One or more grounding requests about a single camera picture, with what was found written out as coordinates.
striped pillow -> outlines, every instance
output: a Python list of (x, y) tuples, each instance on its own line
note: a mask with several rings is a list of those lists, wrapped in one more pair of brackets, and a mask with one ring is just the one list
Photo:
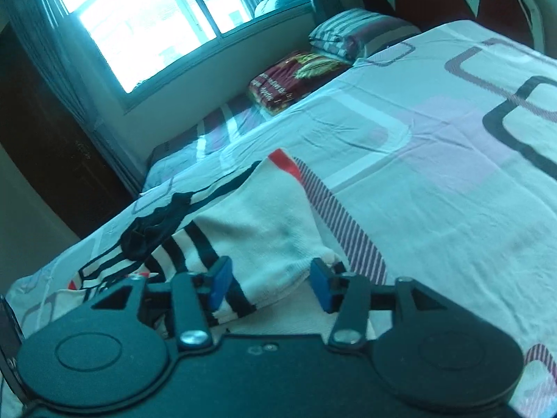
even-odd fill
[(310, 43), (317, 49), (353, 62), (419, 33), (416, 26), (405, 20), (364, 9), (350, 9), (313, 30)]

headboard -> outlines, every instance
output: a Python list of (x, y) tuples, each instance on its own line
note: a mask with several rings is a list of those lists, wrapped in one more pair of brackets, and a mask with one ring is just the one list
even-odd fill
[(541, 13), (534, 0), (362, 0), (369, 11), (405, 19), (421, 30), (454, 20), (475, 20), (539, 52), (544, 52)]

wooden door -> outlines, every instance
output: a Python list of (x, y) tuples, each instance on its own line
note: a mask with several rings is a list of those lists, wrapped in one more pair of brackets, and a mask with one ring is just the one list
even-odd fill
[(43, 200), (81, 238), (132, 202), (9, 25), (0, 33), (0, 144)]

window sill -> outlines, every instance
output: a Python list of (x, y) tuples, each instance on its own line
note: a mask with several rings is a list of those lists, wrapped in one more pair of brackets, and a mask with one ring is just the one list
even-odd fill
[(168, 85), (168, 83), (172, 82), (186, 71), (194, 68), (196, 65), (201, 64), (208, 58), (213, 57), (257, 33), (261, 33), (273, 26), (295, 19), (304, 14), (311, 14), (312, 12), (313, 6), (310, 2), (286, 9), (277, 9), (257, 19), (251, 20), (250, 22), (244, 23), (228, 33), (224, 33), (221, 39), (217, 38), (205, 43), (193, 52), (179, 58), (179, 60), (176, 60), (150, 79), (141, 83), (140, 86), (129, 94), (126, 94), (124, 90), (120, 89), (121, 102), (125, 112), (129, 113), (165, 85)]

patterned bedsheet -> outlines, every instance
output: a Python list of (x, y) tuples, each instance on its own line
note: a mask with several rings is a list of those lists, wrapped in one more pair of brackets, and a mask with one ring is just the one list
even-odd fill
[(153, 150), (151, 168), (143, 191), (161, 185), (207, 155), (236, 141), (270, 117), (247, 94), (236, 96), (209, 113), (196, 126)]
[[(557, 411), (556, 87), (555, 61), (473, 22), (437, 27), (358, 61), (152, 188), (14, 284), (8, 300), (24, 333), (36, 331), (63, 312), (57, 300), (68, 303), (71, 293), (58, 290), (133, 218), (285, 148), (300, 159), (325, 244), (375, 283), (414, 277), (510, 333), (525, 354), (511, 404), (528, 418), (550, 418)], [(304, 285), (277, 308), (235, 321), (232, 331), (320, 332), (330, 321), (315, 302)], [(382, 314), (370, 321), (376, 333), (389, 326)]]

